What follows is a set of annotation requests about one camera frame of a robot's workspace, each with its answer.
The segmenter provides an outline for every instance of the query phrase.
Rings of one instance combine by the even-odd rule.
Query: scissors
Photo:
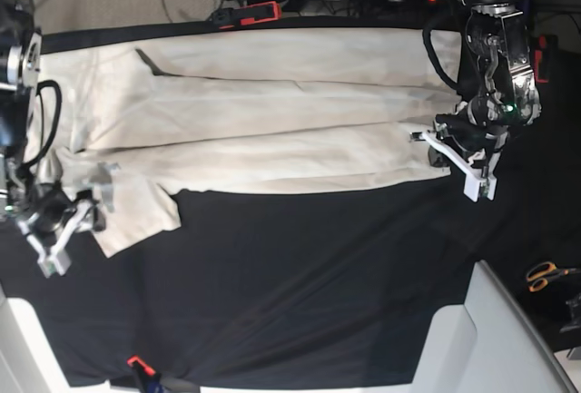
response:
[[[567,275],[574,275],[581,273],[579,268],[569,268],[561,269],[556,266],[552,261],[543,261],[537,264],[533,269],[531,269],[527,274],[528,291],[534,293],[536,291],[541,291],[550,282],[555,280],[560,280]]]

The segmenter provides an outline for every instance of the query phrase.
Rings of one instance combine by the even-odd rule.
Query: white panel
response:
[[[555,356],[488,265],[476,265],[465,307],[478,331],[458,392],[576,392]]]
[[[569,350],[563,350],[555,354],[556,360],[563,367],[577,390],[581,389],[581,361],[568,359]]]
[[[456,391],[477,342],[463,305],[440,309],[432,319],[410,393]]]
[[[8,300],[0,306],[0,349],[3,393],[54,393],[36,366],[33,354],[11,310]]]

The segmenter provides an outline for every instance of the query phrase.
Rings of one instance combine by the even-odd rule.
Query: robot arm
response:
[[[73,233],[100,230],[103,222],[88,192],[71,201],[58,183],[39,183],[31,171],[54,140],[62,102],[57,83],[38,83],[41,43],[33,0],[0,0],[0,220],[15,223],[49,277],[70,266],[64,247]],[[44,88],[56,95],[53,128],[37,156],[24,162],[33,104]]]
[[[412,136],[430,144],[432,164],[442,155],[466,174],[464,193],[472,200],[494,199],[494,170],[516,129],[540,115],[535,75],[527,44],[524,0],[458,0],[468,7],[466,43],[476,57],[478,94],[453,114],[436,117],[434,130]]]

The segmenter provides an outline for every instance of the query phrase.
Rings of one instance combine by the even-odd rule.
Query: wrinkled fabric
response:
[[[435,32],[448,74],[460,36]],[[288,29],[156,39],[50,54],[42,78],[63,90],[38,173],[71,196],[94,188],[112,256],[180,226],[170,195],[314,193],[438,178],[427,129],[458,98],[415,30]],[[44,91],[44,121],[54,96]],[[40,142],[39,105],[27,152]]]

